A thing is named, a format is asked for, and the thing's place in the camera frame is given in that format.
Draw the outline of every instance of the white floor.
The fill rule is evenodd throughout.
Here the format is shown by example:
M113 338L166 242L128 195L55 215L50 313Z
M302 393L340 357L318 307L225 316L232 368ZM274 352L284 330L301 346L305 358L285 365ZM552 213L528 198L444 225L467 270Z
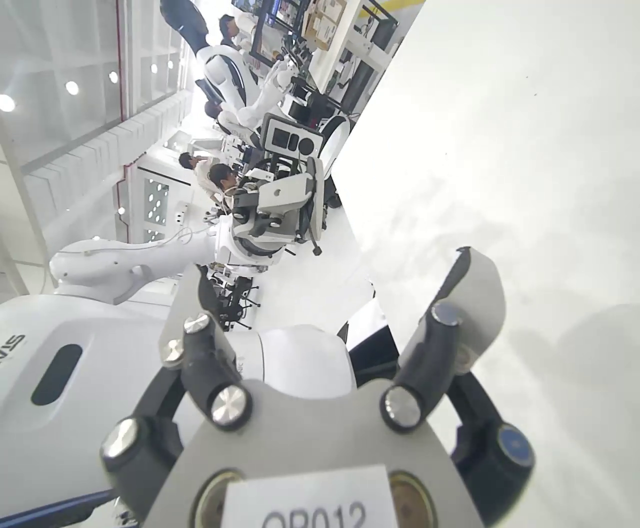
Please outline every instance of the white floor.
M310 242L292 247L295 257L285 253L254 280L260 290L252 291L250 298L262 306L249 310L245 324L254 330L313 324L337 333L372 298L373 286L344 209L329 210L319 246L323 253L318 257Z

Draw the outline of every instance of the table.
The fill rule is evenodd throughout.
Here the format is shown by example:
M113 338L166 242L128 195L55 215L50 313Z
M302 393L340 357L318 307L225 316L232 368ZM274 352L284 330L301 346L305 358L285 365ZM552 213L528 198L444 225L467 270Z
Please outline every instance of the table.
M375 0L347 0L329 49L327 51L321 49L314 51L309 66L309 73L313 77L317 89L322 93L327 89L327 85L338 66L344 49L351 51L357 58L366 62L377 72L383 72L389 66L393 51L386 53L353 29L353 24L358 20L363 8L373 14L365 7L365 2L373 4L385 16L395 20Z
M505 528L637 523L639 19L429 0L332 168L401 349L457 247L500 270L506 324L474 372L538 461Z

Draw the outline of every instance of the robot workstation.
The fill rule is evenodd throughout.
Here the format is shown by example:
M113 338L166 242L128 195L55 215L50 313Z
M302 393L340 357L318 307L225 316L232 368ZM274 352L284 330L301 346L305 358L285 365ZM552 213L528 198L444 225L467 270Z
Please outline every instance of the robot workstation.
M206 35L191 2L161 9L182 35ZM504 322L499 270L458 249L401 351L369 307L338 335L244 324L259 306L253 279L284 252L308 243L322 258L327 207L339 206L331 167L352 123L338 112L310 126L282 111L304 42L284 46L258 82L239 51L187 34L203 90L225 103L221 127L261 158L239 162L230 205L201 229L73 243L51 259L54 294L0 305L0 528L89 522L115 499L119 525L148 528L495 525L535 464L471 371ZM165 321L122 305L177 275ZM461 422L453 452L429 425L444 397Z

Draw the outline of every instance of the ceiling light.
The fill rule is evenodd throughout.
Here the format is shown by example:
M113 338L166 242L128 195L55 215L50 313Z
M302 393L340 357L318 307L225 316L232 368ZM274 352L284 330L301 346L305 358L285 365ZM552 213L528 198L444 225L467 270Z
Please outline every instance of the ceiling light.
M0 110L3 112L13 112L15 101L5 94L0 94Z
M69 81L67 84L65 84L65 88L71 95L78 95L78 92L80 91L77 83L74 81Z

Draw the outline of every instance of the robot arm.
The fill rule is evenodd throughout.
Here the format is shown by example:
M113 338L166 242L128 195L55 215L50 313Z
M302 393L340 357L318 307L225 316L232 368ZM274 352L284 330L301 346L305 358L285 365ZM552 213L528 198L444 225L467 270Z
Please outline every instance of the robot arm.
M298 67L292 60L277 61L266 76L258 99L252 105L238 109L239 123L254 129L262 123L266 113L275 113L287 118L278 103L291 89L291 81L296 75Z
M49 264L58 279L55 293L120 304L145 284L181 273L192 262L213 262L217 235L218 227L213 226L147 244L75 242L56 253Z

